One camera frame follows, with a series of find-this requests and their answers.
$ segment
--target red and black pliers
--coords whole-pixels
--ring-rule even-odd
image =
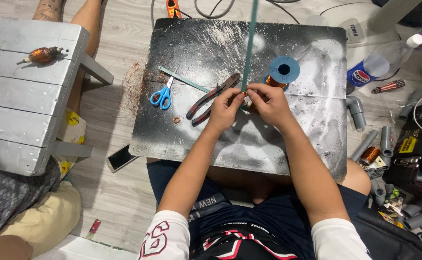
[[[222,92],[224,92],[229,87],[234,87],[238,84],[240,81],[240,74],[235,73],[231,75],[224,83],[220,86],[217,86],[215,89],[209,91],[206,95],[204,95],[202,98],[200,98],[191,108],[188,110],[187,115],[185,116],[188,120],[191,120],[195,113],[206,103],[208,103],[211,99],[219,96]],[[195,118],[191,121],[192,126],[197,126],[201,124],[203,121],[208,119],[208,117],[211,115],[211,106],[200,116]]]

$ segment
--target pepsi bottle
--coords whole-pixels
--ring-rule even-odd
[[[363,61],[347,71],[347,94],[355,87],[365,86],[382,76],[391,76],[404,64],[414,48],[422,44],[422,36],[415,34],[406,41],[381,45]]]

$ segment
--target black work table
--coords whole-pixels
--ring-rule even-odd
[[[174,80],[172,105],[153,107],[161,90],[162,66],[213,89],[231,74],[243,77],[249,23],[207,19],[159,19],[150,51],[129,151],[133,155],[182,161],[207,121],[197,127],[185,118],[205,93]],[[257,23],[248,82],[261,82],[269,63],[288,55],[300,65],[299,77],[285,96],[289,106],[335,180],[346,175],[346,34],[343,29]],[[202,107],[204,112],[212,102]],[[180,117],[178,124],[174,117]],[[280,133],[259,115],[238,111],[234,125],[221,135],[212,165],[271,174],[289,174]]]

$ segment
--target smartphone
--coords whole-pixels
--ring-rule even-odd
[[[137,158],[138,156],[133,156],[129,153],[129,145],[126,145],[109,157],[106,157],[105,162],[108,168],[110,168],[110,171],[115,173]]]

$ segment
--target hand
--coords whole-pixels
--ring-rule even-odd
[[[281,87],[253,83],[247,86],[247,93],[266,123],[282,130],[287,119],[294,119]]]
[[[244,100],[245,96],[241,94],[241,89],[234,87],[214,98],[211,116],[205,129],[212,130],[219,135],[229,129],[234,123],[237,110]]]

